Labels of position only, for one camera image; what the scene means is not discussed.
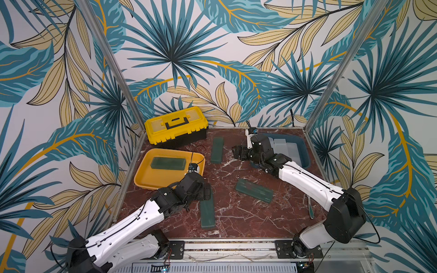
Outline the green pencil case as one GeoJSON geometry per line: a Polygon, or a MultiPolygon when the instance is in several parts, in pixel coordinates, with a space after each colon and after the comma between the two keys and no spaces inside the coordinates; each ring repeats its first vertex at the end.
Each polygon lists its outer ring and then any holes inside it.
{"type": "Polygon", "coordinates": [[[213,229],[216,226],[215,206],[212,192],[209,200],[203,200],[200,202],[200,221],[202,229],[213,229]]]}
{"type": "Polygon", "coordinates": [[[212,142],[211,163],[220,164],[223,160],[224,138],[214,137],[212,142]]]}
{"type": "Polygon", "coordinates": [[[272,202],[274,195],[272,190],[244,179],[238,180],[235,190],[268,204],[272,202]]]}
{"type": "Polygon", "coordinates": [[[183,171],[185,169],[186,159],[184,158],[165,158],[155,157],[151,161],[152,169],[183,171]]]}

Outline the clear case stack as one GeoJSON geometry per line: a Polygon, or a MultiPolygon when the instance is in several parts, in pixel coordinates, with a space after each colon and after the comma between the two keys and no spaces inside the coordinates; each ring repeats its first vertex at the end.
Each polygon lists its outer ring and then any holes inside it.
{"type": "Polygon", "coordinates": [[[302,166],[302,161],[300,158],[300,152],[298,149],[298,145],[296,143],[286,143],[288,150],[288,157],[292,159],[298,166],[302,166]]]}

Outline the yellow plastic tray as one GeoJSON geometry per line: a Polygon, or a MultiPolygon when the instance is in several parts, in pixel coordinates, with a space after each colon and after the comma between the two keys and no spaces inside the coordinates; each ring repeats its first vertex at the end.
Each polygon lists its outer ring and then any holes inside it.
{"type": "Polygon", "coordinates": [[[166,187],[181,181],[185,174],[188,173],[190,163],[197,163],[200,167],[199,174],[203,174],[206,164],[206,158],[203,154],[181,150],[151,149],[145,154],[138,167],[134,176],[134,184],[147,190],[157,190],[158,188],[166,187]],[[185,169],[183,171],[152,169],[150,165],[155,157],[184,158],[186,159],[185,169]]]}

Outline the yellow black toolbox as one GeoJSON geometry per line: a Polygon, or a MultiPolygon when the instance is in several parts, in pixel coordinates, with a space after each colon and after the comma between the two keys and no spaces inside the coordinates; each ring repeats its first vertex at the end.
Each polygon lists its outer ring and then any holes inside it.
{"type": "Polygon", "coordinates": [[[208,128],[208,120],[197,106],[145,122],[149,143],[163,149],[175,149],[206,139],[208,128]]]}

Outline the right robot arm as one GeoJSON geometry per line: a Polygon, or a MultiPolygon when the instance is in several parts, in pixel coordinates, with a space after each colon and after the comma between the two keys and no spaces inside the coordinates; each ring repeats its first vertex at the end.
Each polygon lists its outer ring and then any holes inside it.
{"type": "Polygon", "coordinates": [[[347,244],[366,223],[361,196],[354,188],[347,190],[310,173],[287,155],[276,153],[268,137],[257,129],[246,130],[246,145],[232,147],[233,156],[250,161],[265,173],[288,183],[316,201],[327,211],[325,220],[301,230],[292,239],[291,252],[307,257],[320,245],[335,241],[347,244]]]}

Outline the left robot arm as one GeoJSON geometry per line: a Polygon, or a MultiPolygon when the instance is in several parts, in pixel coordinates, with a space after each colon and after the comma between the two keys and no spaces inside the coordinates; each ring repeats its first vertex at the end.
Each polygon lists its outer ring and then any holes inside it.
{"type": "Polygon", "coordinates": [[[211,185],[197,172],[168,187],[154,191],[143,206],[109,229],[87,239],[78,237],[67,247],[65,270],[68,273],[113,273],[143,258],[168,258],[171,247],[161,230],[141,240],[136,237],[194,201],[209,200],[211,185]]]}

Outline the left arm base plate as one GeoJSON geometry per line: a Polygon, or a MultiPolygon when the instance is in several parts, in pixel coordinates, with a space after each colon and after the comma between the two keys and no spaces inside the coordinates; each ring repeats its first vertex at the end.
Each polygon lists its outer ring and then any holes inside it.
{"type": "Polygon", "coordinates": [[[140,260],[155,259],[155,260],[182,260],[185,252],[185,241],[170,241],[164,247],[159,247],[158,251],[153,256],[141,256],[140,260]]]}

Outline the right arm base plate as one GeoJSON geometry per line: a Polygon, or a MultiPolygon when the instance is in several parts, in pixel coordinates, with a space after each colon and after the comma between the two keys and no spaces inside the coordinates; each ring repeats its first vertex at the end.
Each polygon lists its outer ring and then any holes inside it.
{"type": "Polygon", "coordinates": [[[305,247],[295,240],[276,240],[274,241],[275,251],[279,259],[296,258],[322,258],[323,252],[320,246],[313,249],[305,247]]]}

